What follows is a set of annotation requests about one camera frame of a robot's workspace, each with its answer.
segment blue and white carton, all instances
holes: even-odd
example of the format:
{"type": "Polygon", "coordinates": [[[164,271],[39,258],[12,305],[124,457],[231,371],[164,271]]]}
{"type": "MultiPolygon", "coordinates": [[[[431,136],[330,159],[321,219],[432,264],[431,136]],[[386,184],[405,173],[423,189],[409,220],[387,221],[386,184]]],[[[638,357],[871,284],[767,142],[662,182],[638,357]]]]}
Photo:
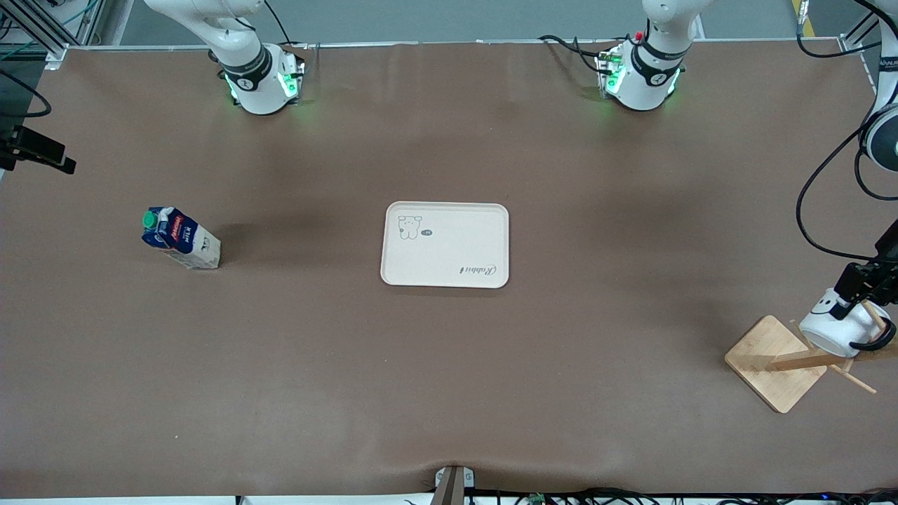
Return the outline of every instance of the blue and white carton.
{"type": "Polygon", "coordinates": [[[221,241],[174,207],[146,211],[143,239],[189,269],[218,268],[221,241]]]}

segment brown table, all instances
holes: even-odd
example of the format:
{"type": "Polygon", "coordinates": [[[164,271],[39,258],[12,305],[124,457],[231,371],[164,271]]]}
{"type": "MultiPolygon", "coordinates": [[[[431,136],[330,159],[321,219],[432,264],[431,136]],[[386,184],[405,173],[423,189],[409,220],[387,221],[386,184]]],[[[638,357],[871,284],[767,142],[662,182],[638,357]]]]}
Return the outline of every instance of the brown table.
{"type": "MultiPolygon", "coordinates": [[[[70,52],[30,124],[77,174],[2,184],[0,494],[417,492],[449,463],[527,491],[898,484],[898,363],[852,370],[875,396],[830,374],[780,415],[723,360],[841,273],[793,207],[871,103],[861,63],[789,42],[688,60],[636,113],[557,46],[326,49],[302,106],[253,117],[205,53],[70,52]],[[505,205],[507,286],[384,285],[400,199],[505,205]],[[222,268],[141,243],[152,205],[220,237],[222,268]]],[[[870,253],[894,206],[852,154],[807,221],[870,253]]]]}

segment wooden square base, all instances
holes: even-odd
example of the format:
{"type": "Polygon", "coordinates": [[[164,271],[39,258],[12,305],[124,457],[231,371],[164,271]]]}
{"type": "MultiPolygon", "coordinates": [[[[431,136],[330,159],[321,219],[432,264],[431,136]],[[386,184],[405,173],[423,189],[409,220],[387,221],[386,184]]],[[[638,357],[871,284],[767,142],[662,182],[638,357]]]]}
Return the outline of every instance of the wooden square base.
{"type": "Polygon", "coordinates": [[[785,372],[765,370],[779,354],[807,350],[807,346],[776,317],[765,315],[726,354],[725,360],[764,402],[776,412],[788,412],[826,367],[801,368],[785,372]]]}

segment green bottle cap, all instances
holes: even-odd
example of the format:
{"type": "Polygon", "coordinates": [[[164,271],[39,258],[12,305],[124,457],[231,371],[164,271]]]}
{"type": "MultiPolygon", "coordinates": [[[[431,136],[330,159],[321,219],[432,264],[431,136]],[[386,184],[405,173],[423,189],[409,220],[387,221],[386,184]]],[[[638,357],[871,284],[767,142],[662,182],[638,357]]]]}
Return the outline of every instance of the green bottle cap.
{"type": "Polygon", "coordinates": [[[147,210],[144,214],[144,228],[155,228],[159,223],[159,217],[152,211],[147,210]]]}

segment white tray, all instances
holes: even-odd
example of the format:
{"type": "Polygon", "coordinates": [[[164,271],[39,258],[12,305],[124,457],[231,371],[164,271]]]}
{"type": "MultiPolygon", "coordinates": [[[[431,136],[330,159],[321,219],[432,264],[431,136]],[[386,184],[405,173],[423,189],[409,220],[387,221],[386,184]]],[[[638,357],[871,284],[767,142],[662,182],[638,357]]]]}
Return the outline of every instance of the white tray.
{"type": "Polygon", "coordinates": [[[502,288],[508,211],[497,203],[393,203],[383,227],[381,279],[393,286],[502,288]]]}

